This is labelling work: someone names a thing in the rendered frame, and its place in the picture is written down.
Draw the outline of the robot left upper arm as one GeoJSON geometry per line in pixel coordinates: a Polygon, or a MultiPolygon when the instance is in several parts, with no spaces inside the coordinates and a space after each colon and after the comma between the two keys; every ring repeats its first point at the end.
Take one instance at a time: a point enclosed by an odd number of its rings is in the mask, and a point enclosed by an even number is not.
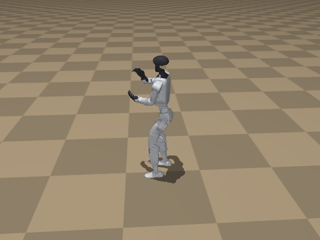
{"type": "Polygon", "coordinates": [[[158,80],[153,83],[151,87],[150,98],[148,98],[150,100],[150,106],[153,106],[155,104],[158,94],[162,89],[162,85],[163,83],[158,80]]]}

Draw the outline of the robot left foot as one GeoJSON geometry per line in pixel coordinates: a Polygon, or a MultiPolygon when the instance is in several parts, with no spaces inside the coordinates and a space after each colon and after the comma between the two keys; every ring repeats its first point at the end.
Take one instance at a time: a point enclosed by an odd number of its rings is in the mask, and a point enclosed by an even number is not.
{"type": "Polygon", "coordinates": [[[164,174],[162,171],[159,170],[157,174],[156,173],[154,174],[154,171],[152,171],[152,172],[146,173],[144,176],[145,178],[160,178],[160,177],[163,177],[164,174]]]}

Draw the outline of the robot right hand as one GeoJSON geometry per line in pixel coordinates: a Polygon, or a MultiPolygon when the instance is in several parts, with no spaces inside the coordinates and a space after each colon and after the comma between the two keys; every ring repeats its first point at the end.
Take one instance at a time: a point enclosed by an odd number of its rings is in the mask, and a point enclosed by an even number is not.
{"type": "Polygon", "coordinates": [[[145,73],[143,70],[141,70],[140,68],[135,68],[132,70],[132,72],[136,72],[138,74],[138,76],[141,77],[141,80],[146,80],[146,82],[148,82],[148,78],[145,76],[145,73]]]}

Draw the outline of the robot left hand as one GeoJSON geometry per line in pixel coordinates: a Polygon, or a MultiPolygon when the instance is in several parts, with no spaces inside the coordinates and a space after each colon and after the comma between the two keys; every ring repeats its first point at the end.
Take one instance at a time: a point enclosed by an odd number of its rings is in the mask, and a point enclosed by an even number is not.
{"type": "Polygon", "coordinates": [[[139,97],[138,96],[134,96],[132,95],[133,93],[131,93],[131,91],[128,91],[128,95],[131,97],[131,99],[133,99],[134,101],[137,100],[139,97]]]}

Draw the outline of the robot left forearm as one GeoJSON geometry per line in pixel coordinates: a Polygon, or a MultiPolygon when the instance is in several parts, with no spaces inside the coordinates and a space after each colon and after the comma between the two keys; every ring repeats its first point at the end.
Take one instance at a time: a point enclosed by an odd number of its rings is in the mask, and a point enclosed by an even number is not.
{"type": "Polygon", "coordinates": [[[150,100],[144,97],[139,97],[138,99],[134,99],[137,103],[144,104],[145,106],[149,106],[151,104],[150,100]]]}

